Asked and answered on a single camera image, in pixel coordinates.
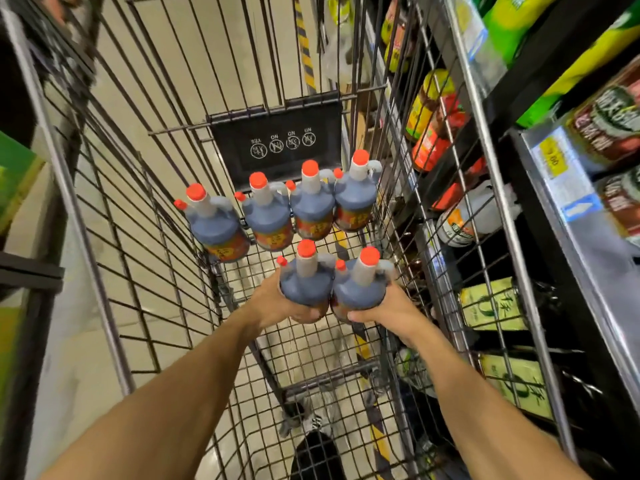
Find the shopping cart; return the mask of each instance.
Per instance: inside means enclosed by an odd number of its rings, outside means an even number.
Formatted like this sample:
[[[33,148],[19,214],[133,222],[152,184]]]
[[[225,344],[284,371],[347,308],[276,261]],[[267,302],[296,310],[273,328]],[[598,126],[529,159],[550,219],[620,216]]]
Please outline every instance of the shopping cart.
[[[480,372],[460,290],[485,283],[499,316],[492,270],[513,263],[541,377],[531,384],[514,375],[496,320],[507,373],[492,379],[546,398],[573,455],[479,90],[459,56],[454,0],[403,0],[390,39],[406,36],[386,55],[384,0],[85,0],[65,8],[66,27],[40,0],[2,1],[123,394],[196,346],[275,268],[276,254],[255,244],[238,263],[210,265],[172,205],[185,187],[200,182],[233,199],[252,171],[294,178],[307,158],[347,169],[364,148],[384,167],[372,220],[356,234],[334,229],[319,249],[347,259],[364,245],[379,248],[416,305]],[[347,51],[332,48],[336,40]],[[425,72],[443,66],[481,136],[504,228],[497,255],[486,250],[492,235],[475,232],[473,245],[452,256],[429,209],[440,195],[426,201],[418,193],[428,178],[440,192],[458,182],[468,199],[463,170],[473,162],[455,151],[442,99],[450,171],[440,164],[426,177],[414,172],[403,135]],[[42,84],[37,73],[48,74]],[[476,214],[464,226],[475,229]],[[476,270],[458,276],[454,265]],[[521,396],[512,395],[517,406]],[[424,364],[389,331],[332,315],[313,325],[285,320],[252,343],[198,476],[286,478],[301,421],[320,407],[338,411],[333,432],[349,478],[468,477]]]

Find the tiled floor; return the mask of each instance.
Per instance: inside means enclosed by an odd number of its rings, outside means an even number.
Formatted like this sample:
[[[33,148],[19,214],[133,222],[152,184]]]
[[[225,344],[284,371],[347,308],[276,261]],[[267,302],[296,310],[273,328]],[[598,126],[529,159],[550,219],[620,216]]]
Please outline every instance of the tiled floor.
[[[306,89],[300,83],[292,0],[265,1],[273,15],[269,25],[273,23],[280,88],[286,99],[298,97]],[[316,33],[312,0],[300,3],[313,48]],[[89,120],[86,131],[76,191],[123,337],[126,367],[135,371],[134,379],[141,385],[153,377],[156,369],[164,369],[187,347],[197,345],[211,332],[212,323],[220,320],[210,283],[189,249],[193,242],[188,227],[153,178],[157,177],[174,198],[183,198],[185,182],[199,181],[212,190],[202,163],[208,159],[224,192],[231,196],[233,191],[215,145],[199,145],[196,141],[208,137],[206,130],[179,130],[154,137],[148,133],[179,127],[187,121],[200,123],[206,114],[260,105],[264,99],[276,106],[278,92],[260,0],[246,0],[246,10],[240,0],[148,0],[131,6],[123,0],[106,0],[103,14],[108,27],[102,28],[99,39],[95,102],[90,105],[94,119]],[[255,58],[247,24],[254,33]],[[153,47],[145,40],[147,36]],[[144,54],[138,41],[145,48]],[[311,55],[314,66],[319,67],[315,50]],[[316,75],[316,85],[320,87],[321,83],[327,90],[327,81],[321,82]],[[63,119],[55,106],[63,106],[61,94],[50,85],[47,97],[54,124],[60,127]],[[134,177],[124,165],[132,169]],[[156,220],[159,210],[174,220],[174,228]],[[109,215],[113,226],[109,225]],[[326,248],[320,246],[320,250],[333,252],[333,240],[330,236]],[[359,246],[356,238],[349,240],[352,255]],[[236,299],[249,296],[274,269],[273,258],[254,247],[252,256],[239,266],[225,267]],[[35,478],[121,397],[98,307],[94,299],[87,298],[92,291],[72,237],[65,249],[65,266],[67,281],[52,331],[57,339],[47,350],[42,380],[43,390],[51,395],[40,398],[36,414],[36,430],[47,433],[38,437],[32,448],[29,478]],[[148,332],[141,325],[142,319]],[[376,342],[377,336],[371,338]],[[261,337],[259,343],[282,385],[355,361],[351,329],[340,325],[332,315],[306,326],[287,320]],[[335,391],[339,416],[334,434],[348,478],[369,476],[374,465],[361,387],[357,377],[351,377]],[[324,396],[315,393],[310,400],[320,407]],[[379,398],[379,404],[390,436],[392,464],[397,463],[403,459],[402,448],[386,394]],[[52,410],[57,411],[55,419],[47,413]],[[297,428],[281,440],[277,434],[281,419],[280,407],[247,351],[230,407],[216,430],[217,448],[203,459],[198,478],[215,478],[221,463],[226,465],[231,480],[238,478],[243,468],[255,478],[285,478],[301,432]],[[401,467],[394,469],[394,475],[396,479],[406,476]]]

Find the wire mesh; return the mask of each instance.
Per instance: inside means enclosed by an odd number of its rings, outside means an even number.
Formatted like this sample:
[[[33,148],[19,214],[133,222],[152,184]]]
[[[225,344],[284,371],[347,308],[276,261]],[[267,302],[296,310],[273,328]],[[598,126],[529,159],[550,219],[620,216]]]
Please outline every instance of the wire mesh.
[[[506,322],[499,318],[499,298],[506,291],[494,292],[492,283],[516,271],[503,231],[479,233],[476,217],[495,205],[494,197],[481,206],[470,200],[478,180],[495,184],[497,170],[490,166],[480,176],[470,175],[467,169],[475,163],[468,161],[470,152],[457,151],[460,126],[476,123],[471,107],[459,108],[468,79],[456,80],[459,86],[446,98],[451,74],[464,70],[440,0],[431,0],[426,10],[417,0],[401,0],[402,16],[396,14],[389,33],[395,50],[386,52],[383,0],[337,0],[338,7],[348,4],[350,13],[342,20],[338,9],[340,23],[332,21],[327,0],[85,0],[83,14],[99,20],[95,47],[81,43],[90,35],[76,18],[79,12],[65,9],[68,33],[38,0],[10,1],[32,32],[36,64],[49,74],[44,83],[49,129],[74,177],[90,259],[106,290],[102,320],[115,323],[118,336],[112,338],[125,352],[116,365],[136,386],[215,330],[275,268],[276,255],[256,245],[238,263],[205,265],[201,245],[172,206],[193,182],[229,197],[236,190],[212,121],[256,118],[259,124],[254,107],[274,118],[340,103],[342,131],[335,137],[344,166],[354,149],[364,148],[383,162],[385,172],[367,229],[349,237],[334,230],[318,243],[319,250],[354,258],[364,244],[376,245],[396,264],[398,281],[416,306],[479,371],[507,384],[517,406],[523,407],[522,395],[513,394],[518,388],[548,396],[545,371],[531,383],[512,370]],[[432,11],[449,34],[437,47],[438,27],[426,24]],[[336,67],[326,59],[331,40],[340,40],[343,31],[351,41],[345,59],[350,56],[351,63],[341,72],[339,51]],[[396,38],[400,32],[404,37]],[[425,81],[427,73],[445,66],[444,80]],[[327,68],[337,76],[328,78]],[[434,87],[437,94],[426,126],[433,123],[438,130],[423,168],[417,168],[404,127],[424,81],[423,92]],[[463,115],[462,123],[454,124],[454,114]],[[447,151],[440,151],[441,143]],[[447,220],[438,218],[443,209],[430,208],[436,202],[422,201],[400,218],[426,178],[417,170],[434,163],[431,171],[438,172],[437,159],[452,159],[456,169],[448,182],[439,183],[443,191],[457,185],[459,200],[472,209],[460,222],[472,236],[466,248],[449,246],[456,236],[438,237]],[[282,254],[292,257],[294,247]],[[518,275],[518,286],[526,280]],[[495,334],[493,353],[505,368],[499,377],[487,374],[473,351],[473,331],[480,327],[465,322],[460,302],[463,289],[481,284],[496,318],[495,330],[480,334]],[[519,309],[510,320],[527,320],[525,308]],[[203,474],[288,477],[303,437],[300,421],[310,410],[324,410],[333,418],[333,437],[349,476],[465,476],[424,364],[386,330],[356,328],[330,314],[313,325],[287,319],[267,330],[243,357],[228,409],[201,464]],[[367,343],[357,336],[366,336]],[[379,411],[377,426],[372,406]],[[552,429],[553,418],[550,414]],[[285,438],[278,432],[283,420],[291,430]],[[381,463],[384,448],[387,461]]]

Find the person's left hand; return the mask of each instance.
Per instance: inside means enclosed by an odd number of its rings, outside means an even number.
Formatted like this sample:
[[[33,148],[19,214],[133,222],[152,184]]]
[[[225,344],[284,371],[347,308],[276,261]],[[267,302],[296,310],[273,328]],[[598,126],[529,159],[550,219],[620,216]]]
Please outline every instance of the person's left hand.
[[[287,317],[302,317],[308,321],[319,318],[320,312],[309,306],[299,305],[288,300],[280,292],[280,268],[266,278],[258,288],[253,291],[245,306],[250,308],[252,314],[259,317],[261,329],[275,325]]]

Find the foot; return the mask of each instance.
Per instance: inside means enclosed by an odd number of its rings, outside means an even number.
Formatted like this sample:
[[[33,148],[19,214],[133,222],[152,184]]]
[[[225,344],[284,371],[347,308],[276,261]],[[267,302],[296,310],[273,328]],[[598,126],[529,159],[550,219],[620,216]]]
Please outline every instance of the foot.
[[[335,391],[322,391],[311,398],[312,412],[303,421],[302,429],[308,435],[311,431],[320,431],[329,437],[333,437],[332,425],[339,414],[338,398]]]

